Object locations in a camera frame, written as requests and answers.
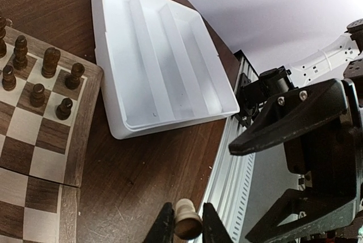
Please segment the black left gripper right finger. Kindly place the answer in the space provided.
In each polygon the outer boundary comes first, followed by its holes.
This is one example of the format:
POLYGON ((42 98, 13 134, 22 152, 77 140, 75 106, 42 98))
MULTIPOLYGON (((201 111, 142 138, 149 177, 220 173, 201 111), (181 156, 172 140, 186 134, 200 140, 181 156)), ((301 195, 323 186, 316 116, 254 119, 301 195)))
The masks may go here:
POLYGON ((218 213, 211 203, 204 203, 202 212, 203 243, 233 243, 218 213))

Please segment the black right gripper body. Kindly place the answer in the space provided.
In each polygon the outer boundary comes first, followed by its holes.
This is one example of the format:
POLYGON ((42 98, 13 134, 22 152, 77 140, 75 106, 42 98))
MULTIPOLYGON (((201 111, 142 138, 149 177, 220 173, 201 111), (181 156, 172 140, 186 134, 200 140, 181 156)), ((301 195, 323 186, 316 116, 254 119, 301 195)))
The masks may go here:
POLYGON ((308 217, 353 220, 362 191, 362 122, 351 79, 343 80, 347 110, 284 144, 288 168, 305 175, 294 205, 308 217))

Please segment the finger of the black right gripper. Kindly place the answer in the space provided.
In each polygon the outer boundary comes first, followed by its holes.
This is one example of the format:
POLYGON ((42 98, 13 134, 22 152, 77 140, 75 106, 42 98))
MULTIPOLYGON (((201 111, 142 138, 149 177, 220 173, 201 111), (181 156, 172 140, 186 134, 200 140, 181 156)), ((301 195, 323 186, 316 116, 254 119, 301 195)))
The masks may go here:
POLYGON ((270 97, 251 126, 229 144, 230 154, 245 156, 285 143, 347 109, 343 82, 336 78, 270 97))
POLYGON ((289 242, 349 225, 356 196, 288 189, 247 233, 249 242, 289 242))

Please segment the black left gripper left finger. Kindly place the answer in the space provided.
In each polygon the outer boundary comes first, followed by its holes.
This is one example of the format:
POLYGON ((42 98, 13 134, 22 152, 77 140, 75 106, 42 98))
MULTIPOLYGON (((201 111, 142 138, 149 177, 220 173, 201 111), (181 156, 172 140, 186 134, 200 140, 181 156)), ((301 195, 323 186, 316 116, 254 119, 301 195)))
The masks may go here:
POLYGON ((143 243, 172 243, 174 241, 175 211, 171 202, 166 202, 143 243))

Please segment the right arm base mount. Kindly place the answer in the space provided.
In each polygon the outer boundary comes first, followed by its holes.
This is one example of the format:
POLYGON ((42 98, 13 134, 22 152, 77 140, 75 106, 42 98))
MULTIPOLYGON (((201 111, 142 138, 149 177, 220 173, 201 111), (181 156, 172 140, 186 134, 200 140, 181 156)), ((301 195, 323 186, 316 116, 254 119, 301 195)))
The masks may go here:
POLYGON ((267 70, 251 82, 245 73, 240 75, 236 98, 240 112, 235 115, 239 123, 248 128, 260 113, 260 108, 272 96, 295 89, 291 71, 284 66, 267 70))

